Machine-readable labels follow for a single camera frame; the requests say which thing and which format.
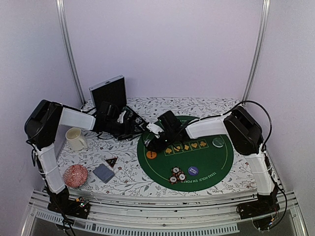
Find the orange big blind button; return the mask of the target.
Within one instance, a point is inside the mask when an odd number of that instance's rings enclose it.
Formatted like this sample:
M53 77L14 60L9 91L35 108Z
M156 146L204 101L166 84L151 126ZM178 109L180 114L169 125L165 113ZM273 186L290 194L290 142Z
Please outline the orange big blind button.
M146 152L146 157L148 159L155 159L157 157L157 153L154 151L148 151Z

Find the red black 100 chip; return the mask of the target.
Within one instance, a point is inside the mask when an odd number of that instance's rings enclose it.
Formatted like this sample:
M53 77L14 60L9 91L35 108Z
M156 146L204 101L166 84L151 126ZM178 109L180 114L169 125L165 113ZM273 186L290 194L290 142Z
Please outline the red black 100 chip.
M173 167L171 169L172 175L177 175L180 171L181 171L181 169L179 167Z

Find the purple small blind button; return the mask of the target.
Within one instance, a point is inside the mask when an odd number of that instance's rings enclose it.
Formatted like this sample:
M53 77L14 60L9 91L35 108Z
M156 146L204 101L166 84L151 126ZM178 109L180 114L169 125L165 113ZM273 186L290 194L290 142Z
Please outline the purple small blind button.
M196 176L199 174L199 169L195 166L191 166L188 168L188 174L191 176Z

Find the green dealer button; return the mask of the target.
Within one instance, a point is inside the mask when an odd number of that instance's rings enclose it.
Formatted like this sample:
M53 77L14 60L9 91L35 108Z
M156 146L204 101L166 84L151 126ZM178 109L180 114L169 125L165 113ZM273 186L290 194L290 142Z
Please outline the green dealer button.
M213 146L217 147L217 148L222 148L225 144L224 140L220 137L216 137L212 140L212 144Z

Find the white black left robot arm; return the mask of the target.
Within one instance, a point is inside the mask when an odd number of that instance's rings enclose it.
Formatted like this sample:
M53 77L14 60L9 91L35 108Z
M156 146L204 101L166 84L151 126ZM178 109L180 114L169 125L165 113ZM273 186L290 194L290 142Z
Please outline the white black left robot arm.
M57 165L58 149L66 128L78 128L95 133L108 133L117 140L125 140L142 134L147 121L129 106L119 108L115 104L102 102L91 115L61 103L41 100L27 119L24 130L27 144L32 146L35 162L43 176L48 192L56 208L62 213L70 213L72 200L63 193L68 192Z

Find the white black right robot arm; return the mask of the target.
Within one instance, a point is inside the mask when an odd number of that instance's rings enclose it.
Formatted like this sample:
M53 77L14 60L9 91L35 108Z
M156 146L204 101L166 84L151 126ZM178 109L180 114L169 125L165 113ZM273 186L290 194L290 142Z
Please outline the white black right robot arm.
M142 143L149 151L161 152L175 142L227 135L233 148L245 157L251 167L257 185L254 210L258 214L265 214L276 203L279 188L272 177L271 164L266 155L267 139L263 138L258 122L243 107L245 103L241 101L223 114L195 118L185 123L172 111L167 111L158 117L160 125L147 125L154 138Z

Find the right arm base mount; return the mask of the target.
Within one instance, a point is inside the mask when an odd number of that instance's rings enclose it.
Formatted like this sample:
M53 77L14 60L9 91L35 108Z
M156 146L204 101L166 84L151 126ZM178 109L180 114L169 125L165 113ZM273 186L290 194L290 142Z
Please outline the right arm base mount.
M280 210L277 197L257 195L257 200L238 204L236 211L241 219L262 216L268 213L277 213ZM253 221L253 225L261 231L271 228L274 222L273 216L260 218Z

